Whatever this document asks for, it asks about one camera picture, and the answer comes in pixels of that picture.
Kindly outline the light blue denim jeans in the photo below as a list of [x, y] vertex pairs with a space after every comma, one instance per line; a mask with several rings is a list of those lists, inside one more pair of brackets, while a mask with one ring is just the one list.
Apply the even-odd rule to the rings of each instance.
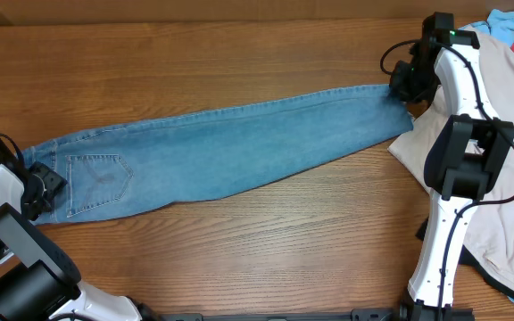
[[348, 86], [83, 130], [23, 154], [67, 181], [39, 222], [81, 223], [226, 198], [411, 129], [387, 86]]

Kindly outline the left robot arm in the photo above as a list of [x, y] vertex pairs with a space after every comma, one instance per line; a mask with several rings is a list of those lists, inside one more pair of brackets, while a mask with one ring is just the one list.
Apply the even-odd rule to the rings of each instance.
[[66, 180], [30, 167], [0, 134], [0, 320], [150, 320], [143, 306], [83, 281], [71, 258], [34, 221], [53, 207]]

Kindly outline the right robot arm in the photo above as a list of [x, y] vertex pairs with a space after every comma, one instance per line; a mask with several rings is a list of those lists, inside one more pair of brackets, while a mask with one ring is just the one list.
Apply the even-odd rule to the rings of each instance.
[[454, 27], [454, 17], [435, 12], [424, 19], [421, 37], [407, 43], [409, 62], [390, 71], [390, 89], [405, 103], [431, 102], [442, 88], [448, 120], [427, 154], [424, 183], [430, 189], [419, 262], [393, 320], [471, 320], [453, 307], [453, 281], [468, 224], [486, 205], [509, 151], [514, 126], [486, 99], [479, 70], [479, 40]]

